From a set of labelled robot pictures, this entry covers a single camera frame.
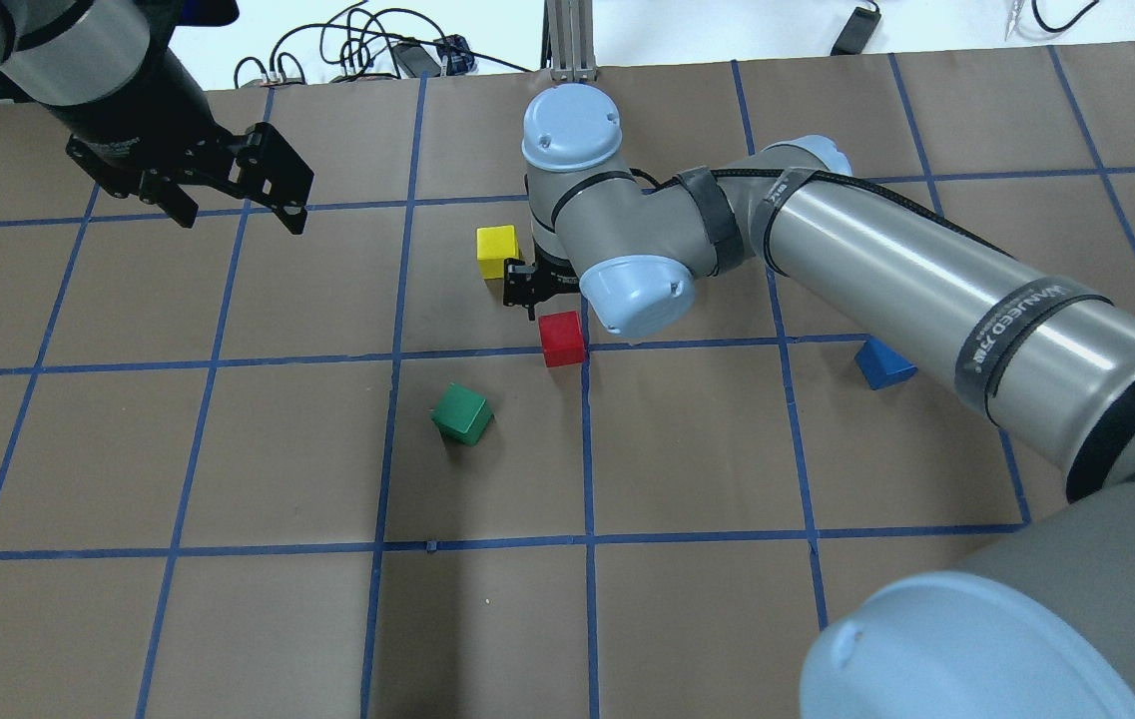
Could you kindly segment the red wooden block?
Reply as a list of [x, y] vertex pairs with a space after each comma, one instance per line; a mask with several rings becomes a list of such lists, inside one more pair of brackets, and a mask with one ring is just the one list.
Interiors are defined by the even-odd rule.
[[539, 316], [541, 358], [549, 368], [582, 365], [587, 359], [585, 324], [579, 311]]

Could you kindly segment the yellow wooden block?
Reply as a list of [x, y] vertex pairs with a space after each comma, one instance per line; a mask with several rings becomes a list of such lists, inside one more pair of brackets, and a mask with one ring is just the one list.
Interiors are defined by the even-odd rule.
[[515, 225], [486, 225], [476, 229], [476, 264], [484, 282], [502, 281], [508, 260], [522, 260]]

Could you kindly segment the green wooden block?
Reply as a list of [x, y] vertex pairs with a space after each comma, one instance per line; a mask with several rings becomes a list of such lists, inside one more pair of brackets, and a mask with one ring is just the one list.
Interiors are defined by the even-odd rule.
[[474, 446], [494, 417], [488, 399], [461, 383], [452, 382], [431, 410], [431, 423], [440, 435]]

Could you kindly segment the blue wooden block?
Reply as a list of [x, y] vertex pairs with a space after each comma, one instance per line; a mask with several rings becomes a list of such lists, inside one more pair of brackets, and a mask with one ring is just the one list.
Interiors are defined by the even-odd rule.
[[918, 374], [917, 365], [910, 362], [878, 338], [868, 338], [854, 356], [858, 371], [872, 390], [900, 385]]

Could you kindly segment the brown grid paper mat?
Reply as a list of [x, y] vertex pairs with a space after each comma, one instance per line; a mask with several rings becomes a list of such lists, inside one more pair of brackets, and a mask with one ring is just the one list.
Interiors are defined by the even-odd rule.
[[[1082, 61], [1135, 45], [608, 69], [651, 193], [831, 137], [878, 184], [1135, 316], [1132, 143]], [[799, 718], [819, 633], [1068, 505], [1063, 473], [758, 259], [587, 359], [484, 282], [544, 74], [244, 87], [305, 231], [190, 229], [0, 104], [0, 718]], [[440, 435], [452, 382], [494, 417]]]

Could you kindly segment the black power adapter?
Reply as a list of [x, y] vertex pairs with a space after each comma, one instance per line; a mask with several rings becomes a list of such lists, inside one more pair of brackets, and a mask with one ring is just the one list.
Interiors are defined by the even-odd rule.
[[881, 10], [878, 6], [857, 6], [844, 20], [843, 27], [838, 33], [829, 55], [861, 55], [866, 50], [874, 32], [876, 32], [880, 22]]

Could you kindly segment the aluminium frame post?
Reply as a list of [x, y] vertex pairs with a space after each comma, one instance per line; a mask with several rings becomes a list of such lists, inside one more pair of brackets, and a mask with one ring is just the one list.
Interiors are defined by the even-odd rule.
[[544, 1], [541, 62], [555, 82], [598, 78], [594, 44], [594, 1]]

